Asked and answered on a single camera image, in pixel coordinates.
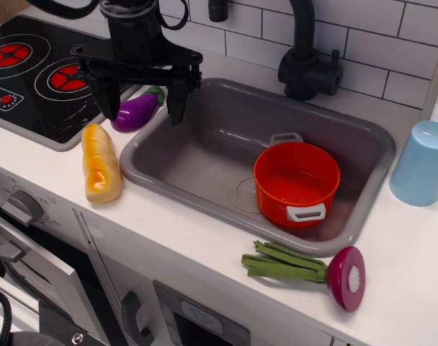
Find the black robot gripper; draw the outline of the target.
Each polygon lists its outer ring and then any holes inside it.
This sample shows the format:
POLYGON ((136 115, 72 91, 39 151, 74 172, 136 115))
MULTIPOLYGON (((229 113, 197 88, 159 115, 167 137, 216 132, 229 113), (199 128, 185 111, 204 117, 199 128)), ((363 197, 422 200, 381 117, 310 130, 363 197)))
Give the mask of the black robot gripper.
POLYGON ((120 109, 119 86, 109 78, 122 79, 122 71, 129 69, 137 83, 167 86, 171 124, 179 125, 187 90, 199 88, 202 82, 202 54, 164 37, 162 29, 169 26, 157 6, 101 6, 99 10, 110 38, 75 45, 71 53, 101 69, 103 77, 88 74, 87 81, 103 116, 114 121, 120 109))

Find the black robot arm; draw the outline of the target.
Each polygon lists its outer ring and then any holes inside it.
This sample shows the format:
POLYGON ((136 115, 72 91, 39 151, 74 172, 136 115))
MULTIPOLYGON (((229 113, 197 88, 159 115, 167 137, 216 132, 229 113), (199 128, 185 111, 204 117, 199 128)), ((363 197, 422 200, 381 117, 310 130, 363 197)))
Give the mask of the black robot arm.
POLYGON ((157 1, 90 1, 73 8, 56 1, 33 1, 38 9, 64 19, 80 19, 99 9, 107 20, 107 40, 81 43, 71 49, 102 114, 115 120, 121 83, 168 89, 172 125, 184 117, 189 93, 200 88, 202 55, 167 40, 167 27, 157 1))

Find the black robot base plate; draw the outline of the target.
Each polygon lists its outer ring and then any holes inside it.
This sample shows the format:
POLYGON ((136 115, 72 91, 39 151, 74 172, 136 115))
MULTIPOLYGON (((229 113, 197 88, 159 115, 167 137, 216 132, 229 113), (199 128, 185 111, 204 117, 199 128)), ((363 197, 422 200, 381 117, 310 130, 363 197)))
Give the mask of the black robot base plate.
POLYGON ((74 324, 68 317, 39 301, 39 332, 12 332, 8 345, 13 346, 98 346, 105 345, 74 324))

